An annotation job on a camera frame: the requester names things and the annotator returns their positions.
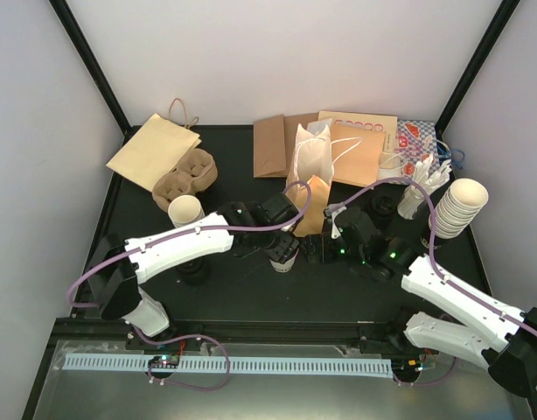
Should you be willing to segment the single white paper cup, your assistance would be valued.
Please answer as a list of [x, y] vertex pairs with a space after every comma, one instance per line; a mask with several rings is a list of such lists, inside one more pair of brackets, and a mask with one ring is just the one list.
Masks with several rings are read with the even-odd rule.
[[296, 258], [293, 257], [286, 262], [277, 262], [273, 260], [270, 260], [269, 262], [274, 271], [276, 271], [277, 273], [287, 273], [291, 271], [292, 267], [294, 266], [295, 260]]

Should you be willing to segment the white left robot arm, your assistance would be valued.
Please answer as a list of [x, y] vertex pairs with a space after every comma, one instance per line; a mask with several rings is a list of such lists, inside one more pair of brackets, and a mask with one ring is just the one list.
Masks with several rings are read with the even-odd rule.
[[211, 272], [207, 256], [238, 247], [262, 250], [272, 262], [284, 264], [298, 251], [293, 232], [304, 212], [279, 192], [263, 202], [227, 203], [160, 234], [127, 240], [117, 234], [102, 237], [90, 259], [87, 280], [101, 319], [122, 319], [155, 348], [170, 347], [177, 329], [143, 284], [172, 268], [186, 281], [201, 282]]

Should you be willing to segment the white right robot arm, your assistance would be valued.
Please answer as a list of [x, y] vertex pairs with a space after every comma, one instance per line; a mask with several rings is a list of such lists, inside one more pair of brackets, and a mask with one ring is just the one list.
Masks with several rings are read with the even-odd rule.
[[387, 237], [356, 207], [330, 214], [331, 230], [302, 239], [311, 262], [345, 259], [355, 272], [378, 282], [398, 281], [403, 290], [429, 301], [451, 321], [423, 311], [386, 331], [397, 353], [428, 348], [473, 363], [506, 391], [524, 398], [537, 387], [537, 307], [523, 311], [472, 287], [399, 237]]

